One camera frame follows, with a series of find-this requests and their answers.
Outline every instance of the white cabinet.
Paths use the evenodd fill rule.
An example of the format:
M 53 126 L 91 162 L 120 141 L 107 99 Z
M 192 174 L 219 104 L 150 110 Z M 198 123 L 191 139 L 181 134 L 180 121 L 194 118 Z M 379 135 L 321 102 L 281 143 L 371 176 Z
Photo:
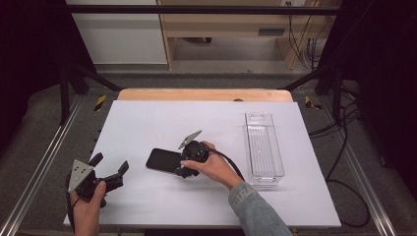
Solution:
M 81 5 L 156 5 L 153 0 L 67 0 Z M 73 14 L 94 64 L 166 64 L 158 14 Z

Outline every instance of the clear plastic tray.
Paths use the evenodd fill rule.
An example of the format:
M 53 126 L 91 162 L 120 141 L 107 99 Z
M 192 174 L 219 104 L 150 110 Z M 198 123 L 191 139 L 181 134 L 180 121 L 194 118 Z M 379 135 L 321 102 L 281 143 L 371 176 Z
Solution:
M 249 183 L 258 188 L 274 188 L 284 176 L 284 170 L 272 114 L 247 112 L 245 121 Z

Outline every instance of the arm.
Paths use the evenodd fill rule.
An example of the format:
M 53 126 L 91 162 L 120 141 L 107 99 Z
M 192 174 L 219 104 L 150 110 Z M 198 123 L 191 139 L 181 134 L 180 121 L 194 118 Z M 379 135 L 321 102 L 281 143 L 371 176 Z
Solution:
M 205 145 L 215 148 L 208 142 L 205 142 Z M 247 236 L 292 235 L 276 211 L 230 168 L 222 156 L 211 152 L 204 163 L 185 160 L 181 164 L 203 172 L 230 190 L 229 203 L 239 217 Z
M 100 203 L 105 196 L 105 182 L 101 181 L 95 188 L 89 203 L 80 199 L 74 191 L 71 193 L 71 205 L 74 211 L 75 236 L 97 236 Z

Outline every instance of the floor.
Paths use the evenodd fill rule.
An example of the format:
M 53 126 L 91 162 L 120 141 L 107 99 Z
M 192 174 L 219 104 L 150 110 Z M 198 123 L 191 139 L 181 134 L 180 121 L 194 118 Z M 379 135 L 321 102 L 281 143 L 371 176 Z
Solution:
M 97 68 L 103 77 L 119 86 L 138 88 L 277 89 L 309 73 L 310 70 L 301 64 L 298 64 L 294 70 L 287 70 L 282 57 L 276 53 L 277 49 L 276 43 L 271 39 L 214 38 L 211 43 L 205 43 L 202 38 L 183 38 L 178 42 L 174 65 L 170 71 L 166 67 L 154 65 L 133 67 L 98 65 Z M 321 129 L 331 122 L 326 110 L 329 97 L 316 96 L 312 89 L 315 83 L 311 81 L 292 92 L 294 100 L 299 103 L 309 132 Z M 61 178 L 71 167 L 74 156 L 89 158 L 94 140 L 99 137 L 99 130 L 110 108 L 110 101 L 117 98 L 117 92 L 103 88 L 92 81 L 89 81 L 89 84 L 91 89 L 88 96 L 72 97 L 74 102 L 80 100 L 80 111 L 65 134 L 64 142 L 58 144 L 59 148 L 52 153 L 54 160 L 48 162 L 49 160 L 45 160 L 44 157 L 58 129 L 60 119 L 58 87 L 46 89 L 30 99 L 28 114 L 13 138 L 15 141 L 2 154 L 0 193 L 3 197 L 0 205 L 0 220 L 6 222 L 8 217 L 15 217 L 20 226 L 18 235 L 65 235 L 64 232 L 70 234 L 69 228 L 62 225 L 65 201 L 61 194 L 61 191 L 64 191 Z M 354 84 L 346 85 L 355 89 Z M 107 102 L 100 112 L 92 112 L 97 98 L 103 93 L 107 94 Z M 306 96 L 311 98 L 311 104 L 314 106 L 306 106 Z M 351 97 L 346 95 L 343 102 L 347 104 L 350 99 Z M 333 177 L 343 180 L 358 193 L 362 193 L 363 186 L 360 185 L 363 182 L 358 181 L 352 174 L 354 163 L 350 161 L 357 159 L 375 192 L 378 203 L 383 207 L 383 211 L 373 212 L 385 213 L 388 226 L 392 226 L 394 230 L 382 232 L 377 226 L 380 215 L 373 214 L 370 221 L 360 228 L 343 225 L 336 229 L 299 229 L 298 234 L 417 235 L 416 201 L 407 192 L 395 170 L 380 165 L 378 150 L 372 143 L 366 125 L 355 119 L 348 127 L 348 147 L 351 152 L 349 148 L 346 149 Z M 312 138 L 324 175 L 329 172 L 340 150 L 339 139 L 339 132 L 332 132 L 321 138 Z M 39 163 L 41 163 L 39 166 L 46 167 L 45 173 L 33 183 L 31 178 L 33 173 L 38 171 Z M 328 187 L 334 197 L 340 218 L 353 224 L 360 224 L 365 220 L 366 211 L 361 198 L 371 199 L 372 196 L 359 194 L 360 198 L 358 198 L 346 188 L 334 183 L 329 183 Z M 32 197 L 29 194 L 25 195 L 26 188 L 32 189 L 35 195 Z M 19 205 L 21 196 L 28 203 Z M 16 206 L 22 207 L 26 213 L 21 218 L 12 214 Z M 115 235 L 114 230 L 104 227 L 103 233 Z M 122 235 L 144 233 L 134 229 L 122 231 Z M 163 233 L 166 232 L 159 232 L 158 235 L 169 235 Z

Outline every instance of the phone screen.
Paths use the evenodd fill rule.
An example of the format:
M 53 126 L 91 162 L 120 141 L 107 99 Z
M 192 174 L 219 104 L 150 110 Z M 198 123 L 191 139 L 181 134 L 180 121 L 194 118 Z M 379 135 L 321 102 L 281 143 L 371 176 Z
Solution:
M 154 148 L 150 153 L 147 161 L 147 168 L 174 173 L 181 166 L 180 161 L 183 159 L 181 153 Z

